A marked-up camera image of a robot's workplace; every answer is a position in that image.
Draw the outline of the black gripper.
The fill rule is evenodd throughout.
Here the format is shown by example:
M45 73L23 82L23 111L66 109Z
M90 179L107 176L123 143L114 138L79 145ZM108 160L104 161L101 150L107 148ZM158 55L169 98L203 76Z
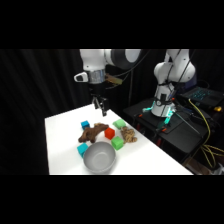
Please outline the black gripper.
M90 84L89 85L90 95L93 97L93 103L95 106L95 109L101 109L102 115L106 116L107 111L109 110L109 100L105 97L105 91L106 91L106 84L105 83L99 83L99 84Z

